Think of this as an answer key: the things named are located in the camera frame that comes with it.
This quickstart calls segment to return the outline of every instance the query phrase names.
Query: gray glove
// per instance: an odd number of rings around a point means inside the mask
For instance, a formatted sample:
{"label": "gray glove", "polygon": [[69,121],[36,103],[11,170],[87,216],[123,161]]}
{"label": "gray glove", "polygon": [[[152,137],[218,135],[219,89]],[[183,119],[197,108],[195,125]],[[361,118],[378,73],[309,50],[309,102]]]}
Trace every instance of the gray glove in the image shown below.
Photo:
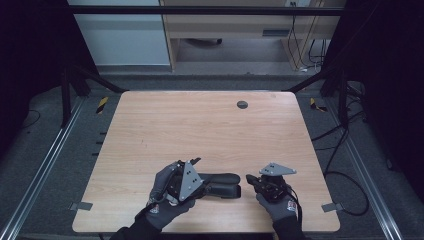
{"label": "gray glove", "polygon": [[256,199],[269,213],[272,222],[276,222],[286,217],[296,216],[296,202],[288,195],[286,195],[278,203],[269,203],[260,193],[256,194]]}
{"label": "gray glove", "polygon": [[[152,191],[150,192],[149,202],[147,204],[154,202],[154,200],[160,200],[163,198],[163,196],[158,195],[163,192],[163,189],[166,187],[166,184],[176,167],[177,163],[174,162],[156,174],[155,183]],[[146,219],[155,228],[162,229],[180,214],[188,212],[188,210],[194,206],[194,203],[195,200],[193,199],[183,205],[171,206],[169,201],[165,199],[164,201],[156,204],[149,212],[146,213]]]}

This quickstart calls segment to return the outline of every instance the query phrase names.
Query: black handle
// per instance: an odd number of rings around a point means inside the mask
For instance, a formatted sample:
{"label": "black handle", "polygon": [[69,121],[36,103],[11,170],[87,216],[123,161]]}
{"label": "black handle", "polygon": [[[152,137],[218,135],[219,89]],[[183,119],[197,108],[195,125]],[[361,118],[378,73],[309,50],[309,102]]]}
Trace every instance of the black handle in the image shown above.
{"label": "black handle", "polygon": [[240,198],[241,188],[239,185],[212,183],[206,186],[204,191],[206,196],[215,196],[221,198]]}
{"label": "black handle", "polygon": [[202,180],[208,183],[239,184],[240,176],[234,173],[208,174],[199,173]]}

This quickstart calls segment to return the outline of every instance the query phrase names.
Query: metal rail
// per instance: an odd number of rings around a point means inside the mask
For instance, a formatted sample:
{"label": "metal rail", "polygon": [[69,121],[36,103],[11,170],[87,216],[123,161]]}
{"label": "metal rail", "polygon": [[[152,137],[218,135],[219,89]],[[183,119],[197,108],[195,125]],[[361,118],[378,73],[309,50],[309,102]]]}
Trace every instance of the metal rail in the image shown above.
{"label": "metal rail", "polygon": [[12,217],[6,223],[6,226],[3,228],[0,233],[1,240],[14,240],[25,222],[29,212],[31,211],[32,206],[34,205],[38,194],[40,193],[43,185],[52,170],[57,157],[59,156],[66,139],[68,138],[76,119],[81,111],[81,108],[84,104],[85,98],[78,98],[77,102],[74,105],[72,110],[72,116],[68,124],[61,128],[59,133],[56,136],[50,150],[48,151],[46,157],[44,158],[38,172],[35,174],[31,184],[29,185],[25,195],[23,196],[21,202],[13,213]]}

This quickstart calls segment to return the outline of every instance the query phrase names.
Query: black curtain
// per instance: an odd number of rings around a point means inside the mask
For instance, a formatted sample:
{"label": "black curtain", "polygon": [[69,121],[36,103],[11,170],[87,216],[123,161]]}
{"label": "black curtain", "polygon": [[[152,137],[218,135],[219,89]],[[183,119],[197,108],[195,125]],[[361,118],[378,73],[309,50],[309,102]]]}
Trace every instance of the black curtain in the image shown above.
{"label": "black curtain", "polygon": [[[348,1],[366,7],[367,2]],[[326,63],[352,38],[364,18],[342,17]],[[383,0],[345,56],[347,80],[365,86],[368,119],[394,169],[424,201],[424,1]]]}
{"label": "black curtain", "polygon": [[[73,14],[48,10],[55,6],[69,7],[66,0],[0,0],[0,157],[21,129],[31,98],[60,86],[64,67],[98,75]],[[82,75],[70,81],[88,88]]]}

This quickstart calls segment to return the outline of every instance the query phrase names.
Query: wooden tabletop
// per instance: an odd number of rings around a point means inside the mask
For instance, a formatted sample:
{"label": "wooden tabletop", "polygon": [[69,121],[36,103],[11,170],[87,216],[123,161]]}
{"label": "wooden tabletop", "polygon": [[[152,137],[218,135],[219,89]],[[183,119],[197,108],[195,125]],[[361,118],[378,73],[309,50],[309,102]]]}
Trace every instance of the wooden tabletop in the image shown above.
{"label": "wooden tabletop", "polygon": [[[245,101],[241,109],[237,102]],[[303,207],[303,230],[332,232],[340,223],[299,109],[289,92],[154,91],[122,95],[82,202],[76,232],[115,232],[144,208],[155,174],[176,160],[201,157],[199,173],[236,173],[239,199],[204,197],[164,232],[273,232],[246,174],[270,162],[294,168],[284,178]]]}

